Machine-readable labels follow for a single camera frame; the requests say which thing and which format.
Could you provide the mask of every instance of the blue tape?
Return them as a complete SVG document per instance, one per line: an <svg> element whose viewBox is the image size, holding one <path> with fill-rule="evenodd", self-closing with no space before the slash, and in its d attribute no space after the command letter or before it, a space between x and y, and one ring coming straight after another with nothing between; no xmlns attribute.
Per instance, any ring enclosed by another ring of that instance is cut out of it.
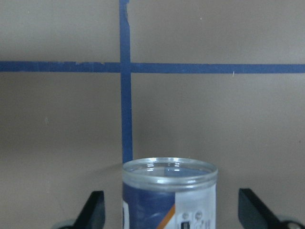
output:
<svg viewBox="0 0 305 229"><path fill-rule="evenodd" d="M132 156L132 90L130 62L130 27L128 23L128 0L120 0L120 55L121 55L121 106L122 106L122 160L131 161Z"/></svg>
<svg viewBox="0 0 305 229"><path fill-rule="evenodd" d="M0 72L119 73L121 66L120 63L115 62L1 61Z"/></svg>
<svg viewBox="0 0 305 229"><path fill-rule="evenodd" d="M305 73L305 64L132 63L133 73Z"/></svg>
<svg viewBox="0 0 305 229"><path fill-rule="evenodd" d="M188 64L188 63L130 63L123 49L119 62L30 62L0 61L0 72L77 72L77 73L223 73L268 74L305 73L305 64Z"/></svg>

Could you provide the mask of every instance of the clear plastic container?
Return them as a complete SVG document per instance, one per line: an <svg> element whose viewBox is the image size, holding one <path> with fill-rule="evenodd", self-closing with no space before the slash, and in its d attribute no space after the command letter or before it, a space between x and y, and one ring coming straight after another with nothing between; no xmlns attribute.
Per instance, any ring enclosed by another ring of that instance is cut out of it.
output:
<svg viewBox="0 0 305 229"><path fill-rule="evenodd" d="M124 229L215 229L216 166L188 158L123 165Z"/></svg>

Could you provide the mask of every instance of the wall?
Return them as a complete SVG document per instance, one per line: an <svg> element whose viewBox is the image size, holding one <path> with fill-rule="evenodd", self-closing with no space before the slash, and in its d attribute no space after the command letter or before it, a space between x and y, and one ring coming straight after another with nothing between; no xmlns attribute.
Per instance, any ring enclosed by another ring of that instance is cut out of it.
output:
<svg viewBox="0 0 305 229"><path fill-rule="evenodd" d="M303 1L131 0L132 62L304 63ZM118 2L0 2L0 60L119 62ZM217 227L252 188L304 222L304 74L132 74L134 157L219 168ZM120 77L0 73L0 222L56 229L105 190L121 225Z"/></svg>

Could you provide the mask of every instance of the black clamp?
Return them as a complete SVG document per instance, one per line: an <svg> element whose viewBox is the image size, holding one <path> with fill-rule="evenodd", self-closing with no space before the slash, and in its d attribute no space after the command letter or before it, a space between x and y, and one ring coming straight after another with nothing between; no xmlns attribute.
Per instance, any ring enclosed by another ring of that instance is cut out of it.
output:
<svg viewBox="0 0 305 229"><path fill-rule="evenodd" d="M239 189L238 218L244 229L305 229L295 221L280 221L249 188Z"/></svg>
<svg viewBox="0 0 305 229"><path fill-rule="evenodd" d="M59 229L102 229L105 224L105 200L103 191L94 191L72 226Z"/></svg>

